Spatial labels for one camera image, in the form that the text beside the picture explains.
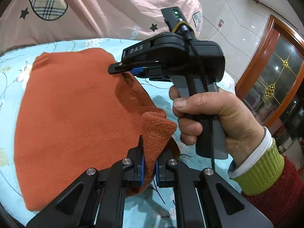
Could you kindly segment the right forearm red sleeve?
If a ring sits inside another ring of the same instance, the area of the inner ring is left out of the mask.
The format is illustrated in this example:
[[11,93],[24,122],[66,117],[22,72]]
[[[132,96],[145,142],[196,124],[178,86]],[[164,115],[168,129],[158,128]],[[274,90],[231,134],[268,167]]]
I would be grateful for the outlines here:
[[303,181],[295,165],[279,153],[269,130],[244,163],[231,162],[228,174],[274,227],[303,227]]

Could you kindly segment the person's right hand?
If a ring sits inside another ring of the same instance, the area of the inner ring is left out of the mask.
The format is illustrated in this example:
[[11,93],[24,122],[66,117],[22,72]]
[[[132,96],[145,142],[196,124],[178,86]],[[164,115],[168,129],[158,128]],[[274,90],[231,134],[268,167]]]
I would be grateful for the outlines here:
[[203,126],[186,117],[187,114],[218,115],[226,132],[227,151],[240,166],[262,142],[264,128],[257,122],[250,110],[233,93],[220,89],[218,92],[205,92],[181,98],[175,86],[169,90],[174,101],[173,113],[178,117],[180,139],[192,146]]

